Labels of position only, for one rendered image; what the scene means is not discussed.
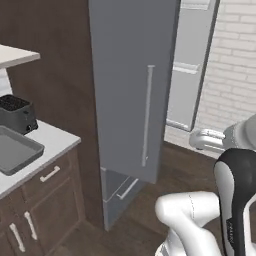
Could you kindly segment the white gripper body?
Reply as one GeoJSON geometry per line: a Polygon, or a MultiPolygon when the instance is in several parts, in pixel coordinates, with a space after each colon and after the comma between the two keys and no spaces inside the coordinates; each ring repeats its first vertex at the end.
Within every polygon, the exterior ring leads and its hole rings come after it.
{"type": "Polygon", "coordinates": [[[225,135],[211,129],[193,131],[189,137],[189,144],[197,150],[224,151],[225,135]]]}

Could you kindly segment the grey fridge door with shelves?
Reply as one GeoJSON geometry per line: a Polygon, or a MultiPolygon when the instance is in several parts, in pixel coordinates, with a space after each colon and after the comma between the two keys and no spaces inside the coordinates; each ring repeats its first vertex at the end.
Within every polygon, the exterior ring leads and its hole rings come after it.
{"type": "Polygon", "coordinates": [[[220,0],[182,0],[166,124],[195,125],[220,0]]]}

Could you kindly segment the grey fridge drawer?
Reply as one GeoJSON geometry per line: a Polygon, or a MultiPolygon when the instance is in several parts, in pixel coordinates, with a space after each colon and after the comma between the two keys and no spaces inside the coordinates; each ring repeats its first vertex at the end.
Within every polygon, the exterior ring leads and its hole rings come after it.
{"type": "Polygon", "coordinates": [[[117,194],[122,194],[135,179],[131,176],[101,168],[103,216],[106,231],[112,228],[135,196],[145,186],[145,182],[139,180],[128,195],[123,200],[120,200],[117,194]]]}

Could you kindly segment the dark brown tall cabinet panel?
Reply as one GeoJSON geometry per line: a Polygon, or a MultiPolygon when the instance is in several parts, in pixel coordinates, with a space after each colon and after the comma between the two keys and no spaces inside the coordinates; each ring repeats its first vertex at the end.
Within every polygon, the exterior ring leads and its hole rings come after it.
{"type": "Polygon", "coordinates": [[[40,58],[8,70],[13,93],[36,117],[81,138],[86,220],[104,226],[89,0],[0,0],[0,44],[40,58]]]}

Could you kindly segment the brown cupboard door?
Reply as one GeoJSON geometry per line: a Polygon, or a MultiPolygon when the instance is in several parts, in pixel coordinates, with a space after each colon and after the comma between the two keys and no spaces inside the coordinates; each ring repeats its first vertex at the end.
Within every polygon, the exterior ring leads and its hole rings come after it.
{"type": "Polygon", "coordinates": [[[72,180],[66,179],[33,206],[30,214],[43,252],[47,254],[79,220],[72,180]]]}
{"type": "Polygon", "coordinates": [[[31,231],[27,222],[18,216],[7,214],[0,219],[0,256],[44,256],[38,241],[31,237],[31,231]],[[14,223],[19,231],[26,252],[21,252],[17,241],[9,228],[14,223]]]}

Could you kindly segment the brown drawer front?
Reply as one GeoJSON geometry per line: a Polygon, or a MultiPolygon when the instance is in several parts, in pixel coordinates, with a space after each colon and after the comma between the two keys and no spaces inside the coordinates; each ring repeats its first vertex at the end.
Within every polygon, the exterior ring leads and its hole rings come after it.
{"type": "Polygon", "coordinates": [[[34,175],[30,180],[28,180],[23,186],[22,191],[26,201],[31,200],[39,192],[44,189],[49,189],[56,185],[70,170],[70,159],[68,154],[64,154],[57,158],[54,162],[47,165],[44,169],[34,175]],[[39,178],[42,174],[50,172],[55,166],[59,166],[61,170],[55,174],[52,178],[42,183],[39,178]]]}

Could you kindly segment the grey baking tray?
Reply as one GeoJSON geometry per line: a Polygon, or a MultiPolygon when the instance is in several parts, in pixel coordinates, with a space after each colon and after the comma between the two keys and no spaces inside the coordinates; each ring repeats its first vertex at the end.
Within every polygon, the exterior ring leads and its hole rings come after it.
{"type": "Polygon", "coordinates": [[[44,153],[44,146],[5,126],[0,126],[0,172],[11,176],[44,153]]]}

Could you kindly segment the black toaster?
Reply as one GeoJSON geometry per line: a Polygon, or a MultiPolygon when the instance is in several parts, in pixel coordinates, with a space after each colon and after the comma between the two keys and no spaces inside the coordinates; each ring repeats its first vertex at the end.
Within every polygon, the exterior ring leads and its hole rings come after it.
{"type": "Polygon", "coordinates": [[[0,125],[23,135],[37,129],[33,103],[12,94],[1,96],[0,125]]]}

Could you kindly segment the white shelf board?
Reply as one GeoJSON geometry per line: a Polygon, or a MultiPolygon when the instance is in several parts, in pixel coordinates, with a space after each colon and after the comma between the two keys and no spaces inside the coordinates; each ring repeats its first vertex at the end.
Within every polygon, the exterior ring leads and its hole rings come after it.
{"type": "Polygon", "coordinates": [[[37,52],[0,44],[0,69],[24,64],[39,58],[40,54],[37,52]]]}

